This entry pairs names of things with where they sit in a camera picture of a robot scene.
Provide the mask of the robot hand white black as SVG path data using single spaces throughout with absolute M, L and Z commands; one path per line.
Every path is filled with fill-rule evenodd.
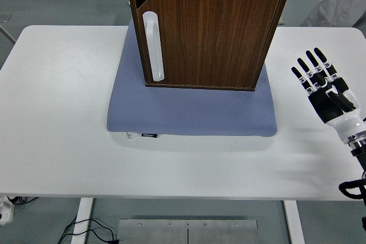
M 346 81 L 319 48 L 306 51 L 313 69 L 297 59 L 305 75 L 296 67 L 291 71 L 307 92 L 308 99 L 322 122 L 333 127 L 341 141 L 351 148 L 365 146 L 365 120 L 361 108 Z

